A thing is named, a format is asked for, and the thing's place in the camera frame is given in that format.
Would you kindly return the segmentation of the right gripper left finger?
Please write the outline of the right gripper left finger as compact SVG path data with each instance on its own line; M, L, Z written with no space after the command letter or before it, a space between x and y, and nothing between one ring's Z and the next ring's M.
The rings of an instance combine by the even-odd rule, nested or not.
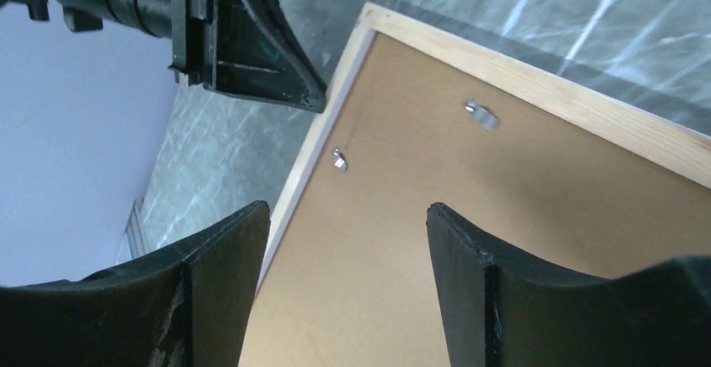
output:
M238 365L269 228L258 200L77 282L3 287L2 365Z

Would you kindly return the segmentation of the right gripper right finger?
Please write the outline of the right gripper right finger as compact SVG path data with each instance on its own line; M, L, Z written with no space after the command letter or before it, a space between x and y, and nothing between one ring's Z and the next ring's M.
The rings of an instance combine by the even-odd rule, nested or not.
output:
M453 366L707 366L710 260L606 279L513 246L443 203L428 244Z

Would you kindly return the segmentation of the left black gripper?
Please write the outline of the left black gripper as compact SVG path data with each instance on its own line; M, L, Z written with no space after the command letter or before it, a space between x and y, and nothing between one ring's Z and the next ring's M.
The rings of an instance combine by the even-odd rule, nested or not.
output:
M321 113L326 84L278 0L170 0L177 82Z

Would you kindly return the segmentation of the brown backing board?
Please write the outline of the brown backing board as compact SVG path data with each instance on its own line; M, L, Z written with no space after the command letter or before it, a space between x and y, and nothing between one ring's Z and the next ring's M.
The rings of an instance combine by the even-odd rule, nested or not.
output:
M594 277L710 260L710 185L380 35L259 290L241 364L453 366L435 203Z

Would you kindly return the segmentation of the white wooden picture frame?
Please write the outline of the white wooden picture frame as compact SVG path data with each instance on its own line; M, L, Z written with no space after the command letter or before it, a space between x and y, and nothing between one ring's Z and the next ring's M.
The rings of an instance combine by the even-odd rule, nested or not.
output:
M261 278L268 273L377 34L385 34L697 184L710 185L709 136L428 23L365 3L326 91L326 108L314 117L272 211Z

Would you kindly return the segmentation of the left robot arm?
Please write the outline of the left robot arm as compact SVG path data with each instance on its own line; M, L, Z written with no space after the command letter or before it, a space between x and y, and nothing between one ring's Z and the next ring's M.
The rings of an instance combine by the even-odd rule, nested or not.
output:
M1 0L49 17L49 0ZM320 113L326 84L289 27L278 0L57 0L74 33L120 23L172 42L179 83L225 96Z

